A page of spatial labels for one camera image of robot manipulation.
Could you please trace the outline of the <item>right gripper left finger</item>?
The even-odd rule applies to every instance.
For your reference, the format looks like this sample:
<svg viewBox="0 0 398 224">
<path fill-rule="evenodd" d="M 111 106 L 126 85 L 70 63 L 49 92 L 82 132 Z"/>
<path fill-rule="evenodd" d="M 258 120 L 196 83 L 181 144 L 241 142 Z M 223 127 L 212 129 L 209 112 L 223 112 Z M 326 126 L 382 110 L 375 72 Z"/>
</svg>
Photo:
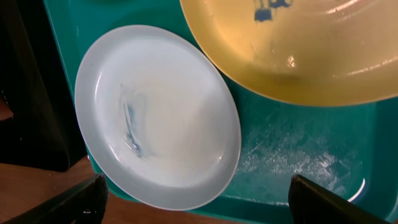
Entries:
<svg viewBox="0 0 398 224">
<path fill-rule="evenodd" d="M 104 174 L 96 174 L 5 224 L 100 224 L 109 190 Z"/>
</svg>

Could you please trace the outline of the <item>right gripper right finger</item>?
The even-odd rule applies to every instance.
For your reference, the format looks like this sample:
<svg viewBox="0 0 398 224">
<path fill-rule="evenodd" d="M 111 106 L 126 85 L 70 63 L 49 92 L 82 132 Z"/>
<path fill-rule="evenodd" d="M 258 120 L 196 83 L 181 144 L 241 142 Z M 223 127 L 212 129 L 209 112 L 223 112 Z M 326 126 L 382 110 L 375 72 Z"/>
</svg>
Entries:
<svg viewBox="0 0 398 224">
<path fill-rule="evenodd" d="M 299 174 L 292 177 L 288 201 L 295 224 L 388 224 Z"/>
</svg>

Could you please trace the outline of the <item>yellow plate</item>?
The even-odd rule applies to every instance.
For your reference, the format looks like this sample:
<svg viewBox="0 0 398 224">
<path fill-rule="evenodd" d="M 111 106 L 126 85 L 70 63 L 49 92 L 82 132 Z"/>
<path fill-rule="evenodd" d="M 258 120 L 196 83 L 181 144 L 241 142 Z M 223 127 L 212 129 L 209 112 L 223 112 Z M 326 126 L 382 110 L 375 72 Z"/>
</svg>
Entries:
<svg viewBox="0 0 398 224">
<path fill-rule="evenodd" d="M 181 0 L 205 55 L 259 95 L 305 106 L 397 96 L 397 0 Z"/>
</svg>

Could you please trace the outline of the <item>white plate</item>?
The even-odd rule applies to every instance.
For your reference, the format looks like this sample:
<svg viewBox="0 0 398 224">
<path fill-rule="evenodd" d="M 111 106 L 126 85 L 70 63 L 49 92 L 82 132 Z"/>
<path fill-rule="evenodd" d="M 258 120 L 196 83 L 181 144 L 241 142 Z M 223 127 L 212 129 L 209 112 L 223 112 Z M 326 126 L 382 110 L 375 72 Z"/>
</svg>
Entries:
<svg viewBox="0 0 398 224">
<path fill-rule="evenodd" d="M 136 200 L 191 210 L 231 182 L 236 105 L 214 65 L 180 36 L 144 25 L 105 33 L 81 61 L 74 97 L 92 158 Z"/>
</svg>

